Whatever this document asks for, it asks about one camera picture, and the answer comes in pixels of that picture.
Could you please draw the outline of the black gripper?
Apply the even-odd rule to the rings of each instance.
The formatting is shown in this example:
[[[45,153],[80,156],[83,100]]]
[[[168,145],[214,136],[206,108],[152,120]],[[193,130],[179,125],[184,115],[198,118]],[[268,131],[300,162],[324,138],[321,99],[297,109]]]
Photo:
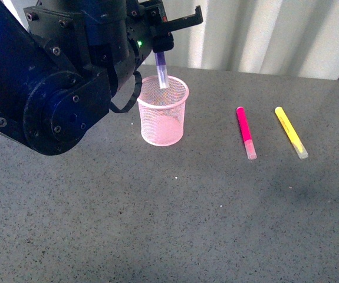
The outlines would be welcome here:
[[[82,1],[82,15],[90,57],[82,75],[105,72],[109,80],[128,80],[152,51],[174,48],[171,32],[203,22],[200,5],[192,15],[165,22],[162,1]]]

